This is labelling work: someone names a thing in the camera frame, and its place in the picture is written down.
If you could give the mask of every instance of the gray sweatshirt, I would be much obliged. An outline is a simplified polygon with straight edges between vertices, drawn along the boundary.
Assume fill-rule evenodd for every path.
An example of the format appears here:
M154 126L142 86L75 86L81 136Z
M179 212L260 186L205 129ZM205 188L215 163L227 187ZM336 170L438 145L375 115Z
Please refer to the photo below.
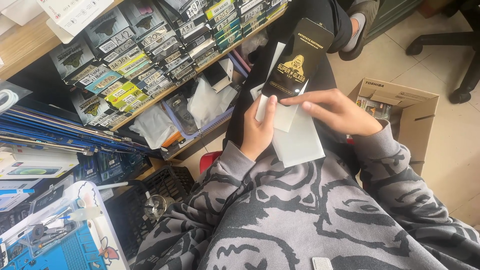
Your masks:
M448 217L380 122L354 137L365 189L332 152L284 168L229 142L143 241L134 270L480 269L478 232Z

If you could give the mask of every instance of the finger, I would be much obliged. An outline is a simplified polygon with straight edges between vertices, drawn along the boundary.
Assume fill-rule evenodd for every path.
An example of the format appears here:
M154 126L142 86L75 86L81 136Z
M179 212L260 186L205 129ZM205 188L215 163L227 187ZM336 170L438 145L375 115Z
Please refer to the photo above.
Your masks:
M309 115L317 119L320 119L321 121L323 121L325 124L329 126L331 126L336 120L338 120L338 116L336 114L309 101L305 101L304 103L302 103L301 107Z
M253 102L253 104L248 108L248 110L245 112L245 118L249 119L255 119L255 115L257 114L258 110L258 104L260 104L260 97L262 95L259 95L257 99Z
M312 91L296 97L284 98L280 100L280 103L284 105L294 105L301 104L304 101L309 101L313 103L333 104L339 99L339 94L341 94L341 92L336 88L330 90Z
M273 119L275 118L276 96L270 96L265 106L265 116L262 122L263 127L273 127Z

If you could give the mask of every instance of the black pants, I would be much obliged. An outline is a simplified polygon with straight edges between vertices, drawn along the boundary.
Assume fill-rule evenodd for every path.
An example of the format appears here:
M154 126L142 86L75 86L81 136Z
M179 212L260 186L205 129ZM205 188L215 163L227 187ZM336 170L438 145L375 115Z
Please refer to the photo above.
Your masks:
M267 80L268 70L272 63L277 42L287 44L295 26L302 18L308 18L315 23L322 23L327 30L334 34L335 39L328 49L328 53L338 52L350 41L352 24L348 15L336 0L293 0L292 2L288 2L288 7L284 15L271 24L272 27L270 27L268 33L268 43L262 49L259 59L255 62L242 87L227 128L223 148L225 148L229 140L238 146L242 145L243 114L253 103L250 89ZM309 79L305 91L327 90L332 88L336 88L335 78L330 62L325 55L318 63L317 71ZM323 147L331 148L331 150L339 156L344 156L342 154L342 152L345 152L343 149L350 149L350 147L345 144L346 136L333 132L320 121L315 121L315 125ZM270 153L272 153L271 146L265 151L265 154ZM350 154L351 153L348 153L342 158L350 159L350 157L348 157Z

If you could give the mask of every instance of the black plastic crate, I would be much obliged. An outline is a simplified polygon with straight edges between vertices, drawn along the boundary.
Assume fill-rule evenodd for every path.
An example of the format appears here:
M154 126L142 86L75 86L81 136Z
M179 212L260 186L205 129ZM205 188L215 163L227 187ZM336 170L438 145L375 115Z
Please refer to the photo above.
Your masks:
M164 166L142 180L142 183L150 195L159 194L182 202L190 193L194 181L186 167ZM140 244L156 223L144 214L143 205L146 201L145 191L134 186L105 204L127 260L137 255Z

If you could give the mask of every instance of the black screen protector package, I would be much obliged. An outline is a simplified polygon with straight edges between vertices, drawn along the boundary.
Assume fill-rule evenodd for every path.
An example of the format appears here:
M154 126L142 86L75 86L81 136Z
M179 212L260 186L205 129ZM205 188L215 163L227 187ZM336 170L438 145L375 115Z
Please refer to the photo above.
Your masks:
M278 100L297 96L333 39L334 35L322 26L301 19L268 76L262 94L275 95Z

